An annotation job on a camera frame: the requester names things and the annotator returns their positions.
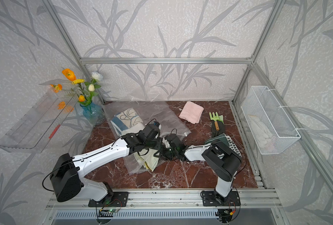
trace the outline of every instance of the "white rose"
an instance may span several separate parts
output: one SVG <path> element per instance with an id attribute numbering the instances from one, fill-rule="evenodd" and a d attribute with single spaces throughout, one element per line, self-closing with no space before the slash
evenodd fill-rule
<path id="1" fill-rule="evenodd" d="M 96 71 L 93 71 L 92 78 L 96 79 L 97 81 L 101 81 L 101 80 L 103 80 L 103 75 L 101 75 L 100 73 L 98 73 Z"/>
<path id="2" fill-rule="evenodd" d="M 94 85 L 93 85 L 93 84 L 89 84 L 88 90 L 89 90 L 90 92 L 95 91 Z"/>

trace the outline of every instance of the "black mounting plate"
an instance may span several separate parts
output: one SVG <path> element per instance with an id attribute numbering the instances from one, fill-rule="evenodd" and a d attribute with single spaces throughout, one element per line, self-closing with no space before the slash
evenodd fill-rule
<path id="1" fill-rule="evenodd" d="M 127 192 L 127 191 L 114 191 L 114 195 L 112 197 L 114 202 L 111 203 L 110 205 L 108 205 L 108 207 L 120 207 L 120 202 L 121 202 L 121 207 L 127 206 L 128 195 L 129 195 L 129 192 Z M 103 207 L 104 202 L 105 202 L 104 198 L 98 202 L 91 199 L 89 201 L 88 207 Z"/>
<path id="2" fill-rule="evenodd" d="M 228 200 L 224 204 L 219 204 L 215 200 L 214 191 L 202 191 L 200 194 L 203 198 L 203 206 L 240 206 L 239 193 L 237 191 L 230 191 L 227 196 Z"/>

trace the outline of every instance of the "plastic bag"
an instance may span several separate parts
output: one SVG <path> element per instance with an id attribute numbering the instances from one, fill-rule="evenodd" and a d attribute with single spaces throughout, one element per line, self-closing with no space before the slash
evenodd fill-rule
<path id="1" fill-rule="evenodd" d="M 136 114 L 142 119 L 143 125 L 156 119 L 161 125 L 160 137 L 164 137 L 173 131 L 173 133 L 176 133 L 179 139 L 182 140 L 191 133 L 165 101 L 115 101 L 103 106 L 106 119 L 115 138 L 119 138 L 121 134 L 115 129 L 115 126 L 112 125 L 111 120 L 120 112 L 131 108 L 133 108 Z M 157 166 L 163 162 L 163 160 L 159 160 Z M 124 157 L 124 163 L 130 175 L 133 173 L 142 173 L 147 170 L 142 168 L 145 160 L 136 160 L 134 155 Z"/>

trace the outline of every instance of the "pink towel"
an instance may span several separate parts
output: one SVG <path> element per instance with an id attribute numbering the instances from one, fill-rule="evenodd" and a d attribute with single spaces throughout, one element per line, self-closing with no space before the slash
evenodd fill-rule
<path id="1" fill-rule="evenodd" d="M 204 108 L 201 107 L 200 105 L 197 105 L 191 101 L 187 101 L 187 103 L 183 107 L 182 112 L 179 115 L 179 118 L 186 119 L 192 124 L 197 124 L 199 123 L 201 113 L 203 112 L 203 110 Z"/>

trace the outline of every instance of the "marble surface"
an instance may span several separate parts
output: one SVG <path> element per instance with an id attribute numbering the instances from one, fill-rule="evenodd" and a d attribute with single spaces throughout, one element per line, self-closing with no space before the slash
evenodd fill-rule
<path id="1" fill-rule="evenodd" d="M 185 101 L 168 101 L 169 108 L 179 116 Z M 251 170 L 241 137 L 227 101 L 195 101 L 204 107 L 198 124 L 191 124 L 181 119 L 190 129 L 191 134 L 184 138 L 186 145 L 202 145 L 211 137 L 211 120 L 209 112 L 218 112 L 224 116 L 226 135 L 229 135 L 241 152 L 243 163 L 233 182 L 236 188 L 257 188 L 254 174 Z M 95 126 L 89 137 L 84 153 L 90 152 L 115 140 L 108 123 Z M 108 182 L 112 188 L 214 188 L 217 184 L 217 175 L 205 161 L 164 162 L 156 169 L 130 176 L 124 165 L 123 158 L 114 160 L 87 174 L 86 178 L 96 182 Z"/>

